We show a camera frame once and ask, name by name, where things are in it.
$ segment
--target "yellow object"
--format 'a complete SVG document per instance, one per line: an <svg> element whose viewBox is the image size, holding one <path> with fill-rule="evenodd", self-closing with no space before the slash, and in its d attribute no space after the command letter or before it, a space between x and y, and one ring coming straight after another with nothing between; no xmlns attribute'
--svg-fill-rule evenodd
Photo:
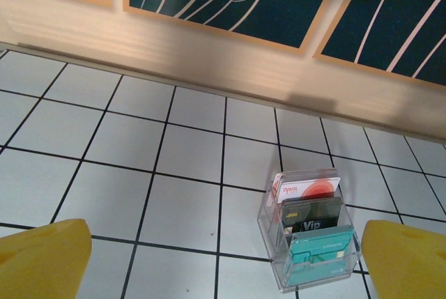
<svg viewBox="0 0 446 299"><path fill-rule="evenodd" d="M446 298L446 236L371 220L362 252L380 299Z"/></svg>
<svg viewBox="0 0 446 299"><path fill-rule="evenodd" d="M74 298L90 253L82 219L0 238L0 298Z"/></svg>

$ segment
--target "plastic holder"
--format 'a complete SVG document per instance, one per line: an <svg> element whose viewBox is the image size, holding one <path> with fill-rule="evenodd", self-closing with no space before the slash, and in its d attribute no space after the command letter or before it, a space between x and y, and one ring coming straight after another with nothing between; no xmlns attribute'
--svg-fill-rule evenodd
<svg viewBox="0 0 446 299"><path fill-rule="evenodd" d="M361 251L360 242L354 231L353 223L348 215L344 201L342 201L337 227L294 233L293 242L302 239L302 242L306 240L306 243L308 243L308 239L317 240L324 238L323 235L327 234L327 232L333 235L333 231L339 230L342 233L343 230L347 230L353 232L353 235L350 234L351 239L346 249L328 261L305 259L305 261L299 262L298 259L296 263L287 243L281 220L282 206L277 204L277 198L272 203L268 201L270 191L271 187L263 196L257 222L260 226L279 290L282 293L286 293L349 278L360 260ZM334 195L342 197L339 188Z"/></svg>

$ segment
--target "floor tile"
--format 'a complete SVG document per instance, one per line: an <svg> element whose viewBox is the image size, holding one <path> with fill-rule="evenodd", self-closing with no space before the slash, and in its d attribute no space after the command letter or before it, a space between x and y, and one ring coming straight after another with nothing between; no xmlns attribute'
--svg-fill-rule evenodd
<svg viewBox="0 0 446 299"><path fill-rule="evenodd" d="M369 288L370 299L378 299L378 294L376 293L374 283L369 275L365 275L365 281L367 282L367 287Z"/></svg>
<svg viewBox="0 0 446 299"><path fill-rule="evenodd" d="M176 88L169 122L223 132L224 97Z"/></svg>
<svg viewBox="0 0 446 299"><path fill-rule="evenodd" d="M107 112L86 159L153 170L163 129L157 121Z"/></svg>
<svg viewBox="0 0 446 299"><path fill-rule="evenodd" d="M360 240L362 240L362 234L364 233L364 228L369 220L387 220L401 224L399 221L399 216L392 213L384 213L375 210L364 210L361 208L347 207L348 214L355 227L356 234ZM364 258L361 256L361 263L364 271L367 271L367 265ZM359 265L356 265L356 270L360 270Z"/></svg>
<svg viewBox="0 0 446 299"><path fill-rule="evenodd" d="M435 144L412 137L408 137L407 141L424 172L446 176L446 149L442 144Z"/></svg>
<svg viewBox="0 0 446 299"><path fill-rule="evenodd" d="M281 146L280 149L284 171L332 168L329 155L311 153L284 146Z"/></svg>
<svg viewBox="0 0 446 299"><path fill-rule="evenodd" d="M125 298L209 299L214 280L215 256L139 246Z"/></svg>
<svg viewBox="0 0 446 299"><path fill-rule="evenodd" d="M0 92L0 102L0 144L5 144L37 99Z"/></svg>
<svg viewBox="0 0 446 299"><path fill-rule="evenodd" d="M13 235L16 233L20 233L23 229L10 228L10 227L0 227L0 238L5 236Z"/></svg>
<svg viewBox="0 0 446 299"><path fill-rule="evenodd" d="M385 167L382 169L400 213L446 220L423 174Z"/></svg>
<svg viewBox="0 0 446 299"><path fill-rule="evenodd" d="M427 176L443 208L446 209L446 178Z"/></svg>
<svg viewBox="0 0 446 299"><path fill-rule="evenodd" d="M321 120L284 109L276 109L280 144L328 153Z"/></svg>
<svg viewBox="0 0 446 299"><path fill-rule="evenodd" d="M333 158L346 204L396 211L378 165Z"/></svg>
<svg viewBox="0 0 446 299"><path fill-rule="evenodd" d="M366 128L376 158L381 164L409 170L420 170L417 160L402 135Z"/></svg>
<svg viewBox="0 0 446 299"><path fill-rule="evenodd" d="M268 258L257 214L263 193L224 187L220 251Z"/></svg>
<svg viewBox="0 0 446 299"><path fill-rule="evenodd" d="M0 89L42 95L64 62L8 52L0 60Z"/></svg>
<svg viewBox="0 0 446 299"><path fill-rule="evenodd" d="M76 299L120 298L133 245L92 240L93 249Z"/></svg>
<svg viewBox="0 0 446 299"><path fill-rule="evenodd" d="M322 122L333 155L375 162L362 127L327 119Z"/></svg>
<svg viewBox="0 0 446 299"><path fill-rule="evenodd" d="M420 219L418 217L406 217L405 215L403 215L401 217L403 218L404 224L407 226L420 228L425 231L432 231L434 233L446 235L446 222L438 222L438 221Z"/></svg>
<svg viewBox="0 0 446 299"><path fill-rule="evenodd" d="M77 163L6 149L0 156L0 222L49 224Z"/></svg>
<svg viewBox="0 0 446 299"><path fill-rule="evenodd" d="M109 110L165 121L173 91L172 85L124 76Z"/></svg>
<svg viewBox="0 0 446 299"><path fill-rule="evenodd" d="M105 109L119 77L113 72L69 64L45 97Z"/></svg>
<svg viewBox="0 0 446 299"><path fill-rule="evenodd" d="M362 275L353 273L350 278L299 291L299 299L367 299Z"/></svg>
<svg viewBox="0 0 446 299"><path fill-rule="evenodd" d="M80 158L102 112L42 100L10 145Z"/></svg>
<svg viewBox="0 0 446 299"><path fill-rule="evenodd" d="M280 171L277 146L226 137L224 184L264 190Z"/></svg>
<svg viewBox="0 0 446 299"><path fill-rule="evenodd" d="M134 240L151 175L83 163L57 221L82 218L93 235Z"/></svg>
<svg viewBox="0 0 446 299"><path fill-rule="evenodd" d="M215 251L219 201L218 185L156 176L139 240Z"/></svg>
<svg viewBox="0 0 446 299"><path fill-rule="evenodd" d="M268 262L220 257L218 298L294 299L295 293L279 292Z"/></svg>
<svg viewBox="0 0 446 299"><path fill-rule="evenodd" d="M157 172L220 182L223 136L168 125Z"/></svg>
<svg viewBox="0 0 446 299"><path fill-rule="evenodd" d="M226 133L277 143L274 109L228 98Z"/></svg>

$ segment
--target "white tile floor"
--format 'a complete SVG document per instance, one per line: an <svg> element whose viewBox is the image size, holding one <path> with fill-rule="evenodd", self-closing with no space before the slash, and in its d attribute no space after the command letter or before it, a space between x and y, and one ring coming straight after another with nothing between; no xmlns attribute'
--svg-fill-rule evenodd
<svg viewBox="0 0 446 299"><path fill-rule="evenodd" d="M333 162L359 237L370 219L446 234L441 144L17 52L0 101L0 236L86 219L78 298L376 298L364 260L278 292L256 215L281 168Z"/></svg>

